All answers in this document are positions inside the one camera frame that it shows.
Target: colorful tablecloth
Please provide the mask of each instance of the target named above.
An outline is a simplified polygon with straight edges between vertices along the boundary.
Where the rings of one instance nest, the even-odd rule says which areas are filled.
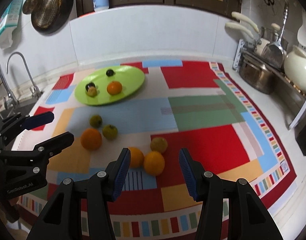
[[[149,60],[123,63],[146,76],[131,97],[106,106],[85,106],[74,97],[75,86],[95,69],[61,76],[35,114],[52,111],[53,123],[26,131],[18,150],[31,150],[43,140],[70,131],[73,145],[52,157],[45,188],[21,197],[22,216],[33,223],[64,178],[87,179],[115,160],[123,147],[150,151],[152,138],[168,141],[165,170],[153,177],[130,169],[121,196],[109,203],[117,239],[193,239],[201,203],[189,196],[178,163],[182,147],[205,170],[222,179],[246,178],[267,208],[294,181],[296,174],[274,129],[243,90],[218,63]],[[103,125],[119,130],[115,141],[103,138],[95,152],[80,144],[93,114]],[[228,200],[223,202],[222,239],[227,237]],[[82,201],[82,231],[88,236],[86,202]]]

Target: green plate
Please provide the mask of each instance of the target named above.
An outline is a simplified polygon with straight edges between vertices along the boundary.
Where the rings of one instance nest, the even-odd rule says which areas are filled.
[[[108,69],[113,69],[115,74],[111,77],[106,75]],[[138,90],[145,80],[143,71],[132,66],[114,66],[101,68],[83,79],[75,88],[75,98],[82,104],[99,106],[110,104],[121,100]],[[117,95],[110,95],[106,87],[112,81],[119,81],[122,84],[122,92]],[[89,97],[86,94],[85,86],[93,82],[97,89],[96,97]]]

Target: small fruit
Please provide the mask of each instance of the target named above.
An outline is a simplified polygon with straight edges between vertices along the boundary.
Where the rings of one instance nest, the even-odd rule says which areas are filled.
[[[88,91],[90,87],[95,87],[95,84],[93,82],[86,84],[85,90]]]
[[[103,120],[102,120],[102,117],[100,117],[98,114],[96,115],[93,115],[91,118],[90,118],[90,125],[93,127],[93,128],[99,128],[102,123],[103,123]]]
[[[160,153],[164,153],[167,149],[167,146],[167,140],[163,137],[153,138],[150,145],[152,151],[157,151]]]
[[[122,91],[122,84],[118,81],[112,81],[108,84],[106,90],[110,95],[117,95]]]
[[[108,140],[114,140],[117,137],[117,128],[114,125],[108,124],[102,129],[103,136]]]
[[[111,76],[113,76],[114,74],[115,74],[115,72],[114,72],[113,69],[108,69],[108,70],[106,71],[106,75],[107,75],[108,77],[111,77]]]
[[[94,128],[86,129],[80,138],[83,148],[89,151],[95,151],[102,145],[102,135]]]
[[[95,87],[90,87],[89,90],[87,91],[87,95],[89,97],[95,97],[97,95],[97,91]]]
[[[160,175],[165,168],[165,160],[162,154],[153,151],[144,157],[143,168],[147,174],[152,176]]]
[[[135,147],[128,147],[131,152],[131,163],[130,168],[139,168],[143,165],[144,162],[144,154]]]

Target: yellow fruit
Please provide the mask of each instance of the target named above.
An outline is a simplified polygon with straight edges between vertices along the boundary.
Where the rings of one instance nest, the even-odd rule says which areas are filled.
[[[96,91],[96,88],[95,87],[90,87],[87,91],[87,95],[89,97],[95,97],[97,95],[97,91]]]
[[[151,141],[151,150],[164,153],[167,149],[167,140],[163,137],[155,137]]]
[[[98,130],[88,128],[82,133],[80,141],[83,148],[94,151],[101,147],[102,135]]]
[[[158,176],[163,172],[165,167],[164,157],[159,152],[149,152],[144,157],[143,167],[147,174]]]
[[[117,137],[117,128],[114,125],[108,124],[102,129],[103,136],[108,140],[114,140]]]
[[[103,120],[102,120],[102,117],[96,114],[90,118],[89,123],[93,128],[99,128],[102,125]]]
[[[130,168],[139,168],[143,165],[144,162],[144,154],[135,147],[128,147],[131,152],[131,163]]]

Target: green fruit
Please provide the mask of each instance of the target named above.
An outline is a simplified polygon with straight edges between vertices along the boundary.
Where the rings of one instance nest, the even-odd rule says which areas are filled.
[[[108,124],[102,129],[103,136],[108,140],[114,140],[117,137],[117,128],[114,125]]]
[[[167,140],[163,137],[153,138],[150,145],[152,151],[157,151],[160,153],[164,153],[167,149],[167,146]]]
[[[90,125],[93,128],[99,128],[102,125],[102,123],[103,123],[102,117],[100,117],[98,114],[93,115],[90,118]]]

